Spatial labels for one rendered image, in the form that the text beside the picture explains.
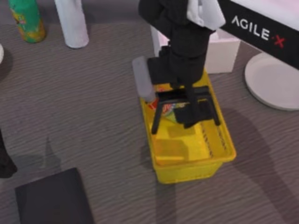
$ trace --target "agile-x logo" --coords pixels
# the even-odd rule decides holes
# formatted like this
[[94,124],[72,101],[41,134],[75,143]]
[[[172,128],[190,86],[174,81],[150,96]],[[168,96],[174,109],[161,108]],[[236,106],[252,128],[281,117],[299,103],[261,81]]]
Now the agile-x logo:
[[282,49],[284,48],[285,38],[281,38],[279,35],[270,37],[271,33],[266,28],[260,28],[257,24],[254,24],[246,19],[239,19],[237,15],[232,20],[232,24],[236,24],[238,27],[249,31],[253,35],[258,36],[265,41],[274,40],[274,45],[278,45]]

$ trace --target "yellow plastic bin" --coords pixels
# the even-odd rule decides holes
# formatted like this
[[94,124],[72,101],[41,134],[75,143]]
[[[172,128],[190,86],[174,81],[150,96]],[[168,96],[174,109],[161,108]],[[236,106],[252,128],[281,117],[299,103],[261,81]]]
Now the yellow plastic bin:
[[213,120],[207,120],[184,129],[180,124],[161,118],[157,134],[152,135],[154,111],[144,101],[141,102],[152,163],[161,183],[211,177],[224,162],[236,157],[234,144],[206,72],[194,86],[204,85],[210,88],[220,126],[216,126]]

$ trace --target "white plate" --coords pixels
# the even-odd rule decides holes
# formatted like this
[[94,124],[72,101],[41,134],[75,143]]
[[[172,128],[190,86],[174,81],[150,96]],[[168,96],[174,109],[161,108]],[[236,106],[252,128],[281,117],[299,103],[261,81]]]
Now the white plate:
[[245,69],[251,93],[280,110],[299,110],[299,71],[265,53],[253,57]]
[[2,45],[0,44],[0,64],[3,60],[3,57],[4,57],[4,49],[3,49]]

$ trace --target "black notebook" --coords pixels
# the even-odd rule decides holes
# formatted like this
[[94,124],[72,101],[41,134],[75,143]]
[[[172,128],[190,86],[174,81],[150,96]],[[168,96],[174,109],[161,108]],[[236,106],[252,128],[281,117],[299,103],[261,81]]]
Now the black notebook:
[[76,168],[15,189],[21,224],[94,224]]

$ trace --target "table surface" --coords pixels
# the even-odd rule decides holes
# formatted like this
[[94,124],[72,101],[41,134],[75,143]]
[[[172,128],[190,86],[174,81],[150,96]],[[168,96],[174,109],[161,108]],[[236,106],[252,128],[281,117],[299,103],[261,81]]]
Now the table surface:
[[153,55],[143,23],[93,25],[72,50],[61,28],[39,44],[0,26],[0,127],[19,172],[0,180],[0,223],[18,224],[14,188],[72,167],[81,172],[98,224],[298,224],[298,112],[264,106],[248,92],[243,44],[230,74],[211,75],[238,152],[213,178],[161,185],[131,60]]
[[295,30],[299,30],[298,0],[232,0]]

